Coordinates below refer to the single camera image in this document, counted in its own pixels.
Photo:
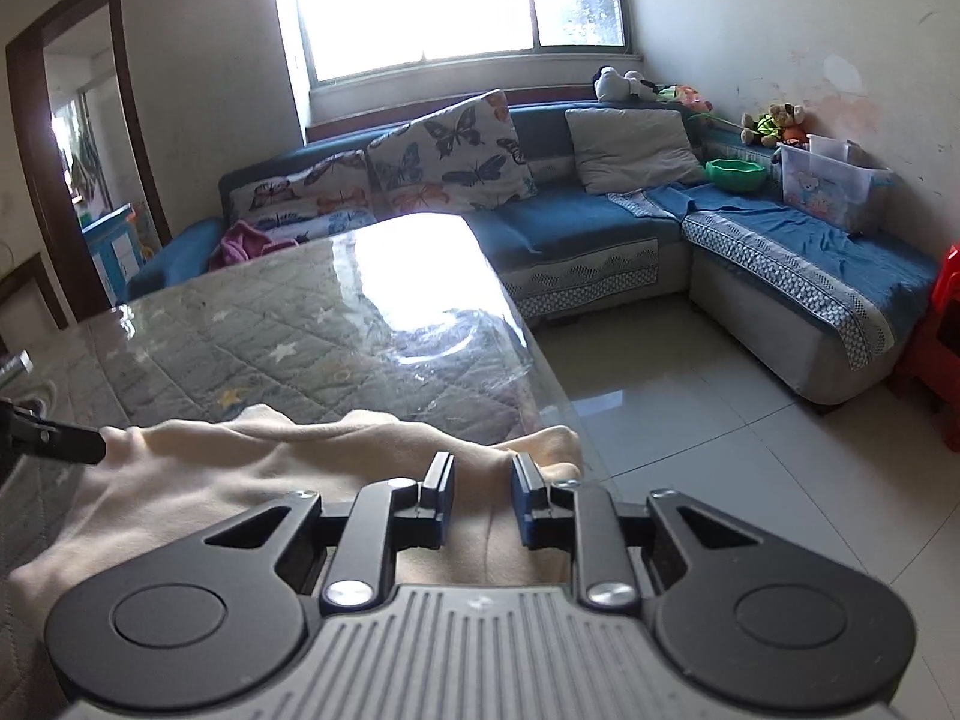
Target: pillow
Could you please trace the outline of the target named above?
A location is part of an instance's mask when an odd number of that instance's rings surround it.
[[[589,194],[706,180],[680,111],[572,108],[565,112],[577,175]]]
[[[397,213],[459,214],[536,194],[500,90],[403,124],[367,153]]]
[[[307,170],[254,181],[233,190],[229,197],[229,222],[243,218],[258,229],[267,228],[259,227],[256,220],[284,213],[315,218],[349,208],[370,210],[367,156],[363,151],[343,151]]]
[[[349,209],[334,211],[332,214],[309,218],[309,220],[296,221],[282,227],[272,227],[264,232],[274,241],[292,238],[304,244],[307,241],[328,238],[331,235],[366,227],[373,223],[376,223],[376,217],[370,211]]]

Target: metal screw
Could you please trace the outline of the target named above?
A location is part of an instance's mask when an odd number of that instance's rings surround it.
[[[360,607],[373,598],[373,588],[359,579],[335,581],[326,589],[326,600],[338,607]]]
[[[637,589],[622,581],[599,581],[587,590],[587,598],[599,607],[625,607],[637,600]]]

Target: gray ribbed plate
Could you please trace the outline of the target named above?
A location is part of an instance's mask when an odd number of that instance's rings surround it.
[[[64,720],[115,715],[77,707]],[[630,618],[560,587],[402,586],[333,617],[274,685],[205,720],[733,720],[757,718],[683,682]],[[850,715],[895,717],[886,707]]]

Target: wooden door frame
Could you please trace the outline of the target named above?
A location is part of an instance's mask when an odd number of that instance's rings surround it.
[[[69,28],[104,6],[109,8],[113,63],[133,159],[157,228],[157,237],[162,245],[167,245],[170,227],[160,205],[133,101],[121,0],[61,0],[7,45],[13,129],[23,175],[56,278],[78,322],[107,311],[110,303],[90,259],[69,190],[62,178],[59,147],[50,125],[52,111],[43,50]]]

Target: red plastic stool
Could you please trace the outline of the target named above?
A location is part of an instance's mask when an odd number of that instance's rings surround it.
[[[944,443],[960,452],[960,272],[947,275],[938,298],[940,307],[931,305],[913,331],[904,357],[894,368],[890,388],[899,394],[915,378],[947,401],[953,415],[944,428]]]

